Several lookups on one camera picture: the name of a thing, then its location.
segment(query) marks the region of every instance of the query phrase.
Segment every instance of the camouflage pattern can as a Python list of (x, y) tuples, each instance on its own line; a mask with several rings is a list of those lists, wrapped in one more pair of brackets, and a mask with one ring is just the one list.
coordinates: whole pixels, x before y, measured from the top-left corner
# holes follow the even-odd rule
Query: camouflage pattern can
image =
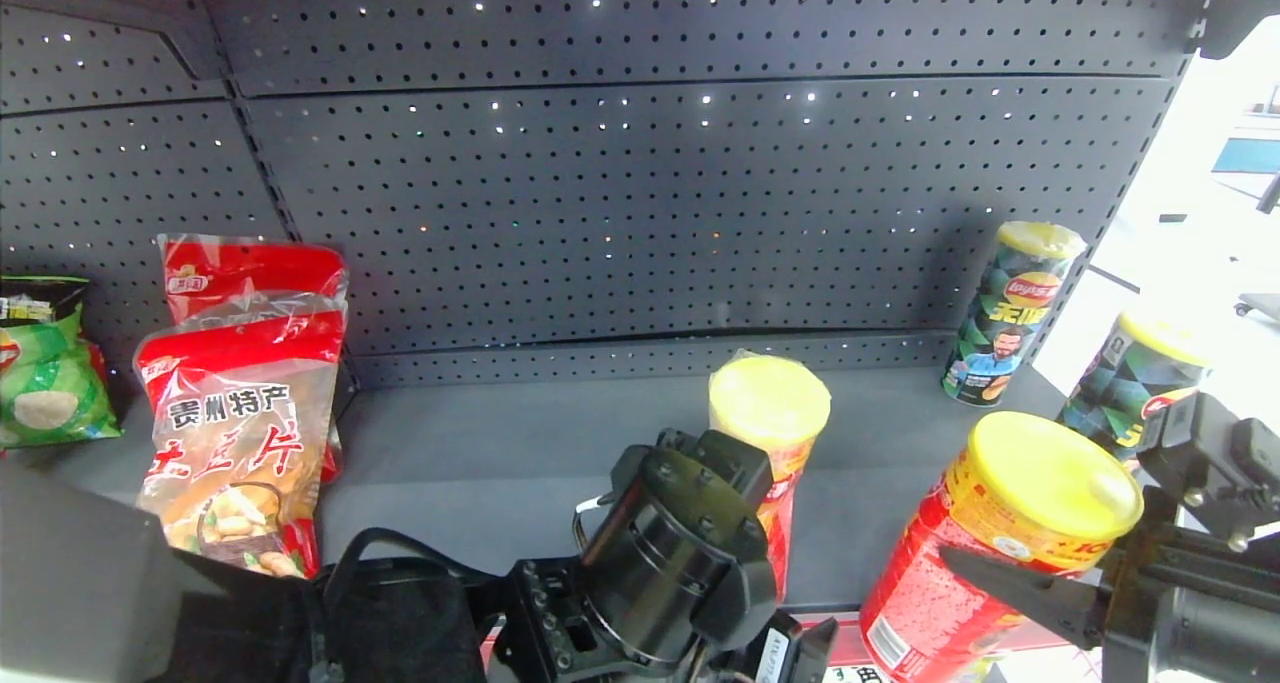
[(1198, 390), (1210, 356), (1196, 329), (1147, 308), (1125, 310), (1075, 384), (1057, 422), (1124, 460), (1138, 453), (1143, 422)]
[(948, 396), (983, 408), (998, 404), (1062, 279), (1084, 251), (1078, 233), (1052, 223), (1005, 223), (996, 240), (996, 256), (982, 274), (942, 372)]

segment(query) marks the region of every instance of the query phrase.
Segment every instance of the robotic arm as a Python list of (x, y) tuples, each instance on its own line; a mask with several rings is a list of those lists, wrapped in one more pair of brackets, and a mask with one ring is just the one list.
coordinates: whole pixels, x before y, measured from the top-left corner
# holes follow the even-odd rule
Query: robotic arm
[[(302, 581), (172, 550), (154, 515), (0, 463), (0, 678), (822, 679), (836, 622), (804, 631), (777, 611), (755, 518), (764, 451), (667, 431), (623, 451), (611, 478), (581, 555), (495, 577), (371, 528)], [(378, 541), (417, 556), (361, 560)], [(486, 674), (480, 641), (499, 620)]]

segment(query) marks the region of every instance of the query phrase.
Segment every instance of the printed barcode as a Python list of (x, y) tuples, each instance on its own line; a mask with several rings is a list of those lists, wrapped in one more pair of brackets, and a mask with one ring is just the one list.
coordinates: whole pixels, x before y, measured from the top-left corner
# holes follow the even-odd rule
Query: printed barcode
[(897, 668), (902, 663), (902, 659), (906, 657), (906, 654), (911, 652), (911, 646), (908, 646), (906, 641), (890, 627), (888, 620), (883, 615), (872, 624), (869, 638), (872, 647), (876, 648), (881, 659), (884, 660), (884, 665), (890, 669)]

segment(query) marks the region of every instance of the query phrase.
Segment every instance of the potato chip can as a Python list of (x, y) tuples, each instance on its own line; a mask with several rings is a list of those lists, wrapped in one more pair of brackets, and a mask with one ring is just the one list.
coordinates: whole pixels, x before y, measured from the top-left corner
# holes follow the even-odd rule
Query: potato chip can
[(769, 454), (773, 483), (760, 501), (760, 524), (778, 601), (787, 592), (791, 510), (796, 483), (831, 414), (831, 391), (795, 359), (737, 350), (712, 373), (710, 427)]
[(948, 396), (983, 408), (998, 404), (1084, 249), (1083, 238), (1052, 223), (1005, 223), (996, 240), (942, 372)]
[(1198, 390), (1210, 373), (1203, 338), (1155, 310), (1125, 310), (1057, 414), (1116, 458), (1137, 454), (1144, 420)]
[(952, 574), (942, 547), (1074, 577), (1133, 528), (1142, 506), (1138, 482), (1088, 437), (1033, 414), (987, 414), (863, 604), (867, 651), (899, 683), (954, 679), (1025, 619)]

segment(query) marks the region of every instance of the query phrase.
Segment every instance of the snack packaging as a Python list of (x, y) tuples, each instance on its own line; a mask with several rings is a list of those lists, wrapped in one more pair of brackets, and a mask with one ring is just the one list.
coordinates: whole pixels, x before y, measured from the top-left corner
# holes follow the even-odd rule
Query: snack packaging
[[(209, 318), (210, 310), (242, 313), (262, 295), (328, 295), (346, 301), (347, 267), (342, 256), (321, 246), (257, 240), (251, 237), (205, 237), (172, 233), (156, 237), (164, 255), (164, 290), (173, 322)], [(224, 306), (241, 301), (238, 308)], [(198, 327), (215, 327), (218, 320)], [(330, 425), (321, 483), (342, 473), (342, 443)]]
[(119, 436), (83, 278), (0, 278), (0, 450)]
[(319, 570), (312, 515), (346, 331), (346, 304), (270, 295), (229, 324), (156, 333), (134, 367), (155, 411), (156, 455), (137, 505), (169, 545), (271, 576)]
[(955, 680), (1027, 619), (959, 578), (942, 547), (1074, 578), (1142, 515), (1138, 482), (1100, 446), (1033, 414), (987, 414), (920, 501), (859, 628), (899, 683)]
[(778, 600), (786, 597), (795, 487), (831, 414), (831, 393), (795, 359), (737, 350), (712, 373), (710, 427), (769, 454), (773, 486), (756, 513)]
[(1078, 233), (1052, 223), (1002, 223), (996, 240), (996, 256), (983, 270), (942, 372), (942, 391), (982, 408), (1000, 404), (1085, 248)]
[(1143, 422), (1193, 395), (1210, 373), (1204, 336), (1161, 311), (1125, 310), (1057, 414), (1111, 455), (1137, 453)]

